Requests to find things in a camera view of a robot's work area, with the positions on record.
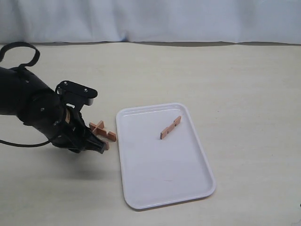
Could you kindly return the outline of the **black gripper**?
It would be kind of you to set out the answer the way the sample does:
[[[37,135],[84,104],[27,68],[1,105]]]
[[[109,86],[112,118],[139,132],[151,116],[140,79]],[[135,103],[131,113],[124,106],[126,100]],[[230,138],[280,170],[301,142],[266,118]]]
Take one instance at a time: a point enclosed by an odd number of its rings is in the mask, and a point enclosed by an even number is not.
[[[55,147],[75,153],[89,150],[103,154],[105,142],[92,134],[80,113],[91,101],[85,94],[69,91],[36,94],[22,110],[22,122],[45,135]]]

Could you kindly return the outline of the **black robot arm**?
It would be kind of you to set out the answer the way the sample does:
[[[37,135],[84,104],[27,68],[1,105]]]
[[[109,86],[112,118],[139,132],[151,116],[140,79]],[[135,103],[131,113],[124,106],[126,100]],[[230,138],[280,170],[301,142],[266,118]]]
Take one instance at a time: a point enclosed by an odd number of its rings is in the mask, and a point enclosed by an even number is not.
[[[106,149],[80,112],[96,97],[95,89],[72,81],[62,81],[52,90],[27,69],[0,69],[0,113],[16,116],[41,132],[48,143],[74,153]]]

